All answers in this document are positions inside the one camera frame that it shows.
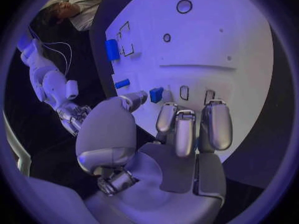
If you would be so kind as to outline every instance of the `round hole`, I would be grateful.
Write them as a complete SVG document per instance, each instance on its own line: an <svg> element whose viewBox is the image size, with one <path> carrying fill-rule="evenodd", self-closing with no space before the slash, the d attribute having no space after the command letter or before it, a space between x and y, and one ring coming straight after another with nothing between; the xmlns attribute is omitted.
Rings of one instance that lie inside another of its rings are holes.
<svg viewBox="0 0 299 224"><path fill-rule="evenodd" d="M192 10L192 2L189 0L181 0L177 3L176 10L182 14L188 13Z"/></svg>
<svg viewBox="0 0 299 224"><path fill-rule="evenodd" d="M165 35L163 36L163 40L164 40L165 42L170 42L170 40L171 40L171 36L167 33L167 34L165 34Z"/></svg>

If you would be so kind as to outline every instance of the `blue cylinder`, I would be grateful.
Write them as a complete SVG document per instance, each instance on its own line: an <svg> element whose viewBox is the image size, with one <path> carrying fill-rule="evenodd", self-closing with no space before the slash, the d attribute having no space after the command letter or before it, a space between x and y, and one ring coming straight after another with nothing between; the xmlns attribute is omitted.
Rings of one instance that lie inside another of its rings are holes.
<svg viewBox="0 0 299 224"><path fill-rule="evenodd" d="M129 79L126 79L126 80L123 80L123 81L116 82L115 83L115 88L119 89L121 87L128 86L129 84L130 84Z"/></svg>
<svg viewBox="0 0 299 224"><path fill-rule="evenodd" d="M109 61L119 60L120 53L118 50L117 41L115 39L105 41L106 52Z"/></svg>

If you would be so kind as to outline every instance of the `blue block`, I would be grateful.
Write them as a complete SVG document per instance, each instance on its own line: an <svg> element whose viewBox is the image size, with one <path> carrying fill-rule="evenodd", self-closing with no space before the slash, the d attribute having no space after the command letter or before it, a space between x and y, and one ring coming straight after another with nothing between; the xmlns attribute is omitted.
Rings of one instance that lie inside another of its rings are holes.
<svg viewBox="0 0 299 224"><path fill-rule="evenodd" d="M129 84L130 84L129 79L126 79L126 80L123 80L123 81L116 82L114 85L115 85L116 89L119 89L121 87L128 86Z"/></svg>
<svg viewBox="0 0 299 224"><path fill-rule="evenodd" d="M164 91L163 87L155 88L149 91L150 95L150 101L153 103L158 103L160 100L162 100L162 93Z"/></svg>
<svg viewBox="0 0 299 224"><path fill-rule="evenodd" d="M119 60L120 53L117 46L117 41L114 39L105 41L106 52L109 61Z"/></svg>

